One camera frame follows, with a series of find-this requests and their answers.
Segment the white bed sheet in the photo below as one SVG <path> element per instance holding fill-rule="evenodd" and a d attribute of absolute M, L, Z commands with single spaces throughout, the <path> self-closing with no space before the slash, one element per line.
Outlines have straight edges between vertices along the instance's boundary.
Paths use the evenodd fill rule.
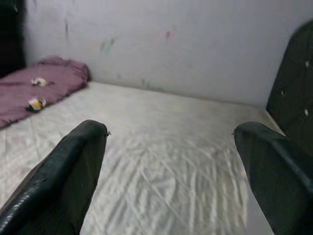
<path fill-rule="evenodd" d="M 0 207 L 80 122 L 112 133 L 82 235 L 271 235 L 232 132 L 266 111 L 90 82 L 0 131 Z"/>

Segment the small object on blanket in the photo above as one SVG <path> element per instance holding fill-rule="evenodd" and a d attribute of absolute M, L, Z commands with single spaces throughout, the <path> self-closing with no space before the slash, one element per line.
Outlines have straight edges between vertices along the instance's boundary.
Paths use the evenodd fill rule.
<path fill-rule="evenodd" d="M 32 86 L 44 87 L 44 86 L 53 85 L 53 84 L 55 84 L 55 83 L 54 82 L 48 82 L 41 77 L 36 77 L 35 79 L 31 80 Z"/>
<path fill-rule="evenodd" d="M 32 86 L 31 80 L 36 78 L 42 78 L 48 84 L 43 87 L 39 84 Z M 35 109 L 28 103 L 30 100 L 39 97 L 45 98 L 49 105 L 55 104 L 65 95 L 85 88 L 88 81 L 86 64 L 60 57 L 44 59 L 1 78 L 0 127 L 9 125 L 10 120 L 21 120 L 34 113 Z"/>
<path fill-rule="evenodd" d="M 26 110 L 30 111 L 30 112 L 37 113 L 46 106 L 47 102 L 43 98 L 36 97 L 34 99 L 31 99 L 28 102 L 28 104 L 29 105 L 28 105 L 28 107 L 26 107 Z"/>

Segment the black leather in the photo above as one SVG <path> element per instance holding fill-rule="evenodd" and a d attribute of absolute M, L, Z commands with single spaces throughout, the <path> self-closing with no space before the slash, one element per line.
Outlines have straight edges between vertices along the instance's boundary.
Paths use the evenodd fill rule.
<path fill-rule="evenodd" d="M 23 0 L 0 0 L 0 78 L 25 66 Z"/>
<path fill-rule="evenodd" d="M 313 235 L 313 158 L 297 143 L 248 122 L 234 132 L 252 192 L 276 235 Z"/>
<path fill-rule="evenodd" d="M 97 185 L 105 125 L 87 120 L 65 136 L 0 210 L 0 235 L 77 235 Z"/>
<path fill-rule="evenodd" d="M 288 137 L 313 156 L 313 21 L 291 37 L 267 111 Z"/>

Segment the black headboard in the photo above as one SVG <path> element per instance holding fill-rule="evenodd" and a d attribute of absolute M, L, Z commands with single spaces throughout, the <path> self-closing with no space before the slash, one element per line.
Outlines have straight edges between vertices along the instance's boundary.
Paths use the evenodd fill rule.
<path fill-rule="evenodd" d="M 275 235 L 313 234 L 313 158 L 288 137 L 247 122 L 234 138 L 251 190 Z"/>
<path fill-rule="evenodd" d="M 313 21 L 290 39 L 267 111 L 290 139 L 313 156 Z"/>

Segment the bed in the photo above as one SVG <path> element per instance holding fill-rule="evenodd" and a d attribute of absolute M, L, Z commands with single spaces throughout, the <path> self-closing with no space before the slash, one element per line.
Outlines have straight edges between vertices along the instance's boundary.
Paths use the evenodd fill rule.
<path fill-rule="evenodd" d="M 86 119 L 112 135 L 82 235 L 273 234 L 232 136 L 246 121 L 278 130 L 265 110 L 96 82 L 0 131 L 0 207 Z"/>

